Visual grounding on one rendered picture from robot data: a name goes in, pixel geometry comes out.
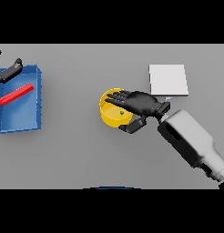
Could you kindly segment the dark right robot hand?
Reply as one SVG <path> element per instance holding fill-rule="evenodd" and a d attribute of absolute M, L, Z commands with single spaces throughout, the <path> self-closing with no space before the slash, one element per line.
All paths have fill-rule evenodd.
<path fill-rule="evenodd" d="M 133 122 L 118 127 L 129 134 L 133 134 L 144 127 L 147 124 L 148 117 L 160 120 L 170 110 L 169 102 L 159 102 L 151 94 L 139 91 L 120 90 L 113 94 L 107 94 L 106 102 L 139 116 Z"/>

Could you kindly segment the pale square measuring scale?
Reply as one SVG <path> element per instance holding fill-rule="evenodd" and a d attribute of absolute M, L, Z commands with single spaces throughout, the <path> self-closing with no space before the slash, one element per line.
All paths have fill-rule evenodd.
<path fill-rule="evenodd" d="M 153 96 L 187 96 L 188 84 L 183 65 L 149 65 L 150 93 Z"/>

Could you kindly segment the dark left robot hand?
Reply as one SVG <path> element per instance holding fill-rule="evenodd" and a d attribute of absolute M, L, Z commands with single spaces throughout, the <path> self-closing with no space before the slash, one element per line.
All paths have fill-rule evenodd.
<path fill-rule="evenodd" d="M 23 64 L 22 59 L 17 58 L 16 61 L 8 67 L 6 70 L 4 70 L 2 73 L 0 73 L 0 83 L 5 84 L 17 75 L 19 75 L 23 70 Z"/>

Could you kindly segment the red beaker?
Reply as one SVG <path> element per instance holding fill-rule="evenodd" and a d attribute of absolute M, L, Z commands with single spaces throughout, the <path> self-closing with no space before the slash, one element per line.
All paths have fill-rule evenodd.
<path fill-rule="evenodd" d="M 5 96 L 0 97 L 0 106 L 5 106 L 10 102 L 18 99 L 20 96 L 26 95 L 34 89 L 34 86 L 31 83 L 20 86 L 15 91 L 6 94 Z"/>

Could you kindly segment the blue tray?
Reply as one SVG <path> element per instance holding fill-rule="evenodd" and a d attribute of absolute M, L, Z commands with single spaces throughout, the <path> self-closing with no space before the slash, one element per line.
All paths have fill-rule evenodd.
<path fill-rule="evenodd" d="M 0 97 L 5 96 L 28 83 L 34 89 L 5 106 L 0 106 L 0 134 L 37 130 L 41 128 L 42 85 L 41 70 L 37 65 L 27 65 L 23 71 L 0 84 Z"/>

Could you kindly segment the yellow bowl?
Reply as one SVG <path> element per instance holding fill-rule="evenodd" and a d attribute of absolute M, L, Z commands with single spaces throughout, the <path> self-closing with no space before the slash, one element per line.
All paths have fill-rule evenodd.
<path fill-rule="evenodd" d="M 118 91 L 120 91 L 120 88 L 117 87 L 108 89 L 108 91 L 105 92 L 99 100 L 99 113 L 101 118 L 103 122 L 110 127 L 127 125 L 133 117 L 133 114 L 127 112 L 125 109 L 106 102 L 108 94 L 113 94 L 114 92 Z"/>

